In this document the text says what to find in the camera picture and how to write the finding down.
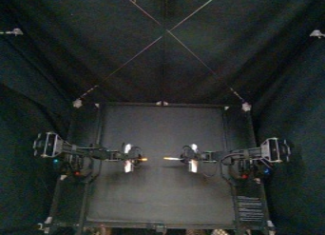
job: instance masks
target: metal frame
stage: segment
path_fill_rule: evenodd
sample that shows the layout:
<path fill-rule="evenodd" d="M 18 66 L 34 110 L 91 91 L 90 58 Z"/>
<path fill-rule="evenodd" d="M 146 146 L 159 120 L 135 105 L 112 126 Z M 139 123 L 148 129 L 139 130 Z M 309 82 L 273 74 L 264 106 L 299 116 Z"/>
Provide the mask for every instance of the metal frame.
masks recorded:
<path fill-rule="evenodd" d="M 122 106 L 155 106 L 154 104 L 122 104 Z M 207 106 L 208 108 L 219 108 L 219 106 Z M 102 111 L 98 110 L 98 116 L 96 116 L 96 124 L 95 124 L 95 131 L 92 135 L 95 136 L 96 143 L 99 144 L 100 141 L 100 134 L 102 134 Z M 247 117 L 247 123 L 249 125 L 251 130 L 251 140 L 252 142 L 256 142 L 256 135 L 252 128 L 252 119 L 251 119 L 251 112 L 245 112 Z M 228 112 L 223 111 L 223 122 L 224 122 L 224 149 L 225 151 L 229 150 L 229 127 L 228 127 Z M 264 190 L 264 183 L 261 182 L 257 185 L 257 197 L 260 198 L 261 202 L 261 210 L 263 210 L 263 220 L 260 225 L 257 223 L 249 224 L 248 222 L 243 223 L 240 221 L 240 203 L 239 203 L 239 195 L 243 195 L 239 193 L 240 190 L 240 184 L 236 180 L 232 180 L 227 177 L 228 171 L 224 169 L 224 172 L 221 173 L 224 176 L 225 181 L 231 185 L 231 195 L 232 195 L 232 202 L 233 202 L 233 211 L 235 211 L 235 220 L 232 225 L 183 225 L 183 224 L 158 224 L 158 223 L 135 223 L 135 222 L 90 222 L 87 221 L 87 214 L 88 214 L 88 208 L 90 208 L 90 191 L 91 187 L 95 181 L 96 176 L 90 176 L 88 179 L 84 181 L 84 194 L 83 194 L 83 204 L 82 204 L 82 210 L 79 215 L 79 220 L 76 224 L 68 224 L 62 221 L 56 221 L 56 213 L 58 213 L 58 206 L 60 202 L 60 196 L 62 196 L 62 190 L 63 190 L 63 182 L 68 182 L 67 180 L 63 180 L 59 178 L 58 185 L 56 185 L 56 191 L 55 191 L 55 197 L 54 197 L 54 203 L 51 207 L 50 212 L 50 223 L 44 225 L 44 229 L 50 229 L 50 234 L 55 232 L 55 229 L 60 226 L 71 226 L 74 229 L 76 229 L 76 235 L 84 234 L 84 227 L 128 227 L 128 228 L 146 228 L 146 229 L 156 229 L 162 230 L 164 227 L 168 228 L 179 228 L 179 229 L 225 229 L 225 230 L 235 230 L 236 235 L 244 235 L 247 232 L 247 229 L 259 230 L 263 232 L 264 235 L 269 234 L 269 231 L 272 230 L 268 221 L 269 221 L 269 211 L 268 211 L 268 204 L 267 204 L 267 197 L 265 197 L 265 190 Z"/>

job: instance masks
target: black fabric enclosure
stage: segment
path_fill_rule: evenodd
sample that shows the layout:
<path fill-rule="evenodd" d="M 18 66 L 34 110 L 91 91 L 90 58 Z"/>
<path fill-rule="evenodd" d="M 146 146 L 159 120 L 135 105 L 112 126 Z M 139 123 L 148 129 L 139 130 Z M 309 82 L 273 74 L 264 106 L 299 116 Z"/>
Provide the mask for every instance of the black fabric enclosure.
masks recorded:
<path fill-rule="evenodd" d="M 172 142 L 171 129 L 195 136 L 186 118 L 170 114 L 174 105 L 241 108 L 244 102 L 253 106 L 257 143 L 276 136 L 295 145 L 291 162 L 267 180 L 277 234 L 325 234 L 325 37 L 311 36 L 325 33 L 324 8 L 325 0 L 0 0 L 0 234 L 39 234 L 58 176 L 32 145 L 40 132 L 63 138 L 87 132 L 72 121 L 78 110 L 167 105 L 155 108 L 171 121 L 142 122 L 151 108 L 128 115 L 130 124 L 143 123 L 138 128 L 159 122 L 162 135 L 150 136 L 163 154 L 170 149 L 159 139 Z M 102 141 L 120 145 L 127 118 L 106 110 Z M 88 145 L 80 136 L 75 141 Z M 148 139 L 142 129 L 136 137 Z M 207 148 L 223 144 L 214 131 L 199 141 Z"/>

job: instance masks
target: black fabric wall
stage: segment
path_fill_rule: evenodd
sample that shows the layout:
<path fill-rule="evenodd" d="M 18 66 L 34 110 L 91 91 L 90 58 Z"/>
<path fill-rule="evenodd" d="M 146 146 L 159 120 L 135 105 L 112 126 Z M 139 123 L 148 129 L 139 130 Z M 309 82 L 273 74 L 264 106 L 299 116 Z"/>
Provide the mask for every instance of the black fabric wall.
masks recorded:
<path fill-rule="evenodd" d="M 11 16 L 0 25 L 16 26 Z M 35 158 L 34 141 L 43 131 L 67 135 L 70 105 L 51 66 L 28 37 L 20 39 L 0 37 L 0 234 L 26 235 L 36 234 L 28 229 L 48 215 L 55 185 L 51 161 Z"/>
<path fill-rule="evenodd" d="M 256 111 L 260 141 L 277 136 L 295 144 L 292 161 L 279 165 L 268 184 L 273 220 L 285 235 L 325 234 L 325 40 L 307 43 Z"/>

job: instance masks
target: wire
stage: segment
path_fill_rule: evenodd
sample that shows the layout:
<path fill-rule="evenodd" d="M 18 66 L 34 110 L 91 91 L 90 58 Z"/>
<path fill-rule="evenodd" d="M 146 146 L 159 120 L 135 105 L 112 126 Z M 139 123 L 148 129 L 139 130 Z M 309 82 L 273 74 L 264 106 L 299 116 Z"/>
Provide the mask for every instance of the wire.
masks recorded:
<path fill-rule="evenodd" d="M 136 57 L 140 55 L 140 54 L 143 54 L 152 46 L 154 46 L 154 44 L 156 44 L 156 42 L 160 40 L 163 38 L 163 35 L 160 36 L 160 37 L 158 37 L 158 39 L 156 40 L 154 40 L 147 46 L 146 46 L 146 48 L 144 49 L 142 49 L 138 53 L 136 53 L 136 55 L 115 70 L 115 71 L 112 71 L 110 74 L 108 74 L 108 76 L 106 76 L 103 79 L 102 79 L 102 84 L 103 84 L 103 82 L 106 82 L 107 80 L 108 80 L 108 78 L 115 74 L 115 73 L 118 73 L 127 65 L 128 65 L 128 63 L 130 62 L 132 62 L 134 61 L 134 59 L 136 59 Z M 96 88 L 99 88 L 99 85 L 95 85 L 92 88 L 90 88 L 88 90 L 87 90 L 87 92 L 78 98 L 79 100 L 80 99 L 83 99 Z"/>
<path fill-rule="evenodd" d="M 163 27 L 162 23 L 154 18 L 154 16 L 138 5 L 138 3 L 134 0 L 128 0 L 136 8 L 147 15 L 147 17 L 151 18 L 155 23 Z M 170 33 L 174 38 L 180 42 L 180 44 L 186 47 L 186 49 L 191 52 L 191 54 L 198 58 L 198 60 L 202 62 L 202 64 L 208 68 L 210 72 L 212 73 L 212 76 L 216 81 L 220 80 L 220 76 L 216 74 L 215 70 L 208 66 L 208 64 L 204 62 L 204 60 L 198 56 L 198 54 L 186 46 L 186 44 L 179 40 L 179 38 L 172 34 L 172 31 L 212 2 L 214 0 L 208 0 L 171 29 L 167 29 L 167 33 Z M 104 77 L 103 82 L 108 80 L 108 78 L 118 72 L 123 67 L 163 38 L 164 35 L 162 35 L 107 77 Z M 223 81 L 227 87 L 231 89 L 231 92 L 235 94 L 235 96 L 240 99 L 240 101 L 244 103 L 247 102 L 245 99 L 240 96 L 237 91 L 228 85 L 225 81 Z M 99 88 L 99 85 L 95 85 L 92 88 L 90 88 L 84 94 L 78 98 L 78 100 L 82 100 L 96 88 Z"/>
<path fill-rule="evenodd" d="M 218 174 L 218 170 L 219 170 L 219 166 L 216 165 L 216 169 L 215 169 L 214 174 L 207 174 L 207 173 L 203 171 L 203 175 L 204 175 L 207 178 L 212 178 L 214 176 L 216 176 L 216 174 Z"/>
<path fill-rule="evenodd" d="M 174 36 L 174 38 L 179 41 L 179 43 L 186 47 L 186 49 L 191 52 L 191 54 L 198 58 L 198 60 L 202 62 L 202 64 L 208 68 L 214 78 L 216 81 L 220 81 L 220 76 L 216 74 L 215 70 L 208 66 L 208 64 L 204 62 L 204 60 L 199 57 L 199 55 L 186 46 L 186 44 L 180 41 L 180 39 L 176 37 L 175 34 L 172 34 L 171 30 L 167 30 L 167 32 Z M 245 99 L 240 96 L 240 94 L 237 93 L 237 91 L 229 86 L 229 84 L 223 81 L 223 83 L 225 84 L 225 86 L 231 89 L 231 92 L 237 96 L 237 98 L 240 99 L 240 101 L 244 103 L 247 102 Z"/>
<path fill-rule="evenodd" d="M 138 5 L 138 3 L 134 0 L 128 0 L 138 8 L 139 10 L 156 22 L 158 25 L 162 26 L 159 21 L 150 15 L 150 13 Z"/>
<path fill-rule="evenodd" d="M 171 29 L 174 31 L 214 0 L 208 0 Z"/>

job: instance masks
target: black panel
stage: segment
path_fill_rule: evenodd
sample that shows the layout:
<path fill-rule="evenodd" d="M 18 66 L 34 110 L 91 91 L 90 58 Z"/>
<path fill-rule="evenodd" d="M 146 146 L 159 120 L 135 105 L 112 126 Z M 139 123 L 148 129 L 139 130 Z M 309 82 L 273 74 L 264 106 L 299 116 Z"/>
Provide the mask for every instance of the black panel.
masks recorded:
<path fill-rule="evenodd" d="M 163 160 L 194 143 L 202 150 L 224 150 L 223 110 L 116 106 L 107 107 L 104 115 L 102 144 L 120 149 L 132 143 L 150 161 L 128 174 L 123 163 L 103 165 L 88 221 L 232 225 L 231 187 L 221 177 L 208 179 L 190 173 L 182 162 Z M 215 168 L 200 166 L 208 173 Z"/>

